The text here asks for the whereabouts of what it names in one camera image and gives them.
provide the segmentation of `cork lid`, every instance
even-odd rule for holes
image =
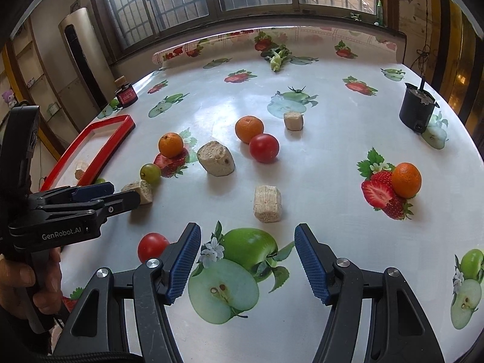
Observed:
[[[114,83],[118,87],[123,87],[126,83],[128,83],[128,81],[126,80],[126,78],[124,76],[120,76],[118,79],[116,79],[114,81]]]

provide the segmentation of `finger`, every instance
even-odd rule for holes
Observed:
[[[35,284],[35,273],[25,263],[0,260],[0,286],[20,288]]]
[[[40,310],[40,312],[43,312],[44,314],[44,311],[51,311],[52,309],[56,309],[55,311],[50,312],[50,314],[53,314],[54,312],[59,311],[59,309],[61,308],[62,296],[60,293],[47,292],[45,290],[42,290],[33,295],[33,302]]]
[[[45,289],[49,292],[58,292],[61,288],[61,267],[59,263],[49,262],[45,274]]]
[[[53,248],[50,250],[50,259],[52,259],[54,262],[59,263],[61,261],[61,248]]]

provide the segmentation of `red plastic frame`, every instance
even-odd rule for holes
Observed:
[[[81,177],[81,179],[77,183],[78,186],[85,186],[91,184],[96,176],[101,173],[102,169],[105,167],[110,157],[114,154],[119,144],[136,126],[135,122],[132,121],[131,116],[115,116],[89,124],[85,129],[82,130],[82,132],[78,135],[74,142],[72,142],[69,148],[65,151],[60,160],[52,169],[52,172],[50,172],[49,176],[45,178],[44,184],[42,185],[40,191],[47,191],[52,188],[52,184],[56,180],[61,170],[65,167],[67,161],[69,161],[69,158],[71,158],[76,149],[81,145],[84,139],[86,139],[91,132],[93,132],[95,129],[103,128],[110,124],[116,123],[121,123],[121,125],[111,135],[111,137],[107,140],[101,150],[99,150],[99,153],[95,156],[95,158],[87,168],[86,172],[84,173],[83,177]]]

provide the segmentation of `red jar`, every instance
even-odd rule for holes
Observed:
[[[132,85],[128,83],[124,76],[116,79],[114,83],[119,88],[115,93],[116,98],[123,108],[127,108],[138,100],[135,89],[132,88]]]

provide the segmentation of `black pot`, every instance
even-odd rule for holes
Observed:
[[[434,107],[440,108],[435,98],[426,90],[405,83],[407,89],[400,109],[400,120],[415,132],[422,133],[427,129]]]

